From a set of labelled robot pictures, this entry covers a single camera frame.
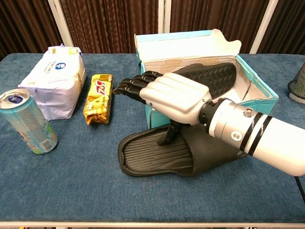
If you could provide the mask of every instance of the white plastic package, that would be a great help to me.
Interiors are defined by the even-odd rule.
[[[76,47],[49,47],[18,85],[27,89],[47,120],[70,118],[86,79],[82,54]]]

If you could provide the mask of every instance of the blue tablecloth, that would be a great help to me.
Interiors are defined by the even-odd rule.
[[[241,55],[280,96],[273,116],[305,128],[305,105],[288,97],[287,84],[305,56]],[[41,54],[11,54],[0,62],[0,93],[17,88]],[[85,54],[88,78],[74,115],[51,121],[58,147],[33,154],[0,119],[0,221],[305,222],[294,177],[253,157],[195,177],[131,177],[120,170],[117,145],[147,129],[144,106],[114,96],[108,125],[85,123],[91,76],[119,80],[139,73],[134,54]]]

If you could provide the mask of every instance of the open box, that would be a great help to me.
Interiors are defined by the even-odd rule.
[[[192,63],[203,65],[233,63],[236,81],[230,91],[221,95],[235,103],[269,115],[278,95],[258,77],[238,55],[241,42],[228,42],[220,30],[177,32],[135,36],[135,46],[141,73],[174,72]],[[145,105],[149,128],[169,123],[169,118]]]

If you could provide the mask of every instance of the brown curtain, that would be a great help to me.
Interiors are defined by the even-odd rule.
[[[60,43],[47,0],[0,1],[0,60],[13,52],[45,52]]]
[[[304,0],[279,0],[257,53],[305,54]]]
[[[267,0],[172,0],[171,32],[219,29],[228,41],[240,40],[249,53]]]
[[[134,53],[134,34],[158,32],[158,0],[61,0],[61,7],[84,53]]]

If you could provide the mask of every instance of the black stripe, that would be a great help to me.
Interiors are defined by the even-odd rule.
[[[268,124],[269,124],[269,122],[270,122],[271,119],[272,119],[271,116],[268,116],[268,117],[265,119],[264,123],[263,123],[262,126],[261,126],[261,129],[258,131],[258,133],[257,133],[257,135],[256,135],[256,137],[255,137],[255,139],[254,139],[254,141],[253,141],[253,143],[252,143],[252,145],[251,145],[251,148],[250,148],[249,153],[248,153],[249,155],[253,156],[253,153],[254,153],[254,151],[255,151],[255,149],[256,149],[256,147],[257,147],[257,144],[258,144],[259,141],[261,140],[261,137],[263,136],[264,131],[265,131],[265,129],[267,128],[267,126],[268,126]]]
[[[302,188],[302,185],[301,185],[299,177],[295,177],[295,181],[296,181],[297,186],[299,187],[302,199],[303,199],[303,201],[305,203],[305,193],[304,193],[304,189]]]
[[[256,114],[256,116],[254,117],[254,119],[252,120],[252,123],[251,123],[251,125],[249,126],[249,128],[248,128],[246,134],[244,135],[244,138],[243,138],[242,143],[240,144],[239,149],[240,149],[241,151],[244,151],[244,148],[246,147],[246,144],[247,144],[247,142],[248,142],[248,140],[249,140],[249,137],[250,137],[250,135],[251,135],[251,133],[252,133],[252,131],[253,131],[253,128],[255,127],[257,121],[262,117],[262,115],[263,115],[263,113],[258,112],[258,113]]]

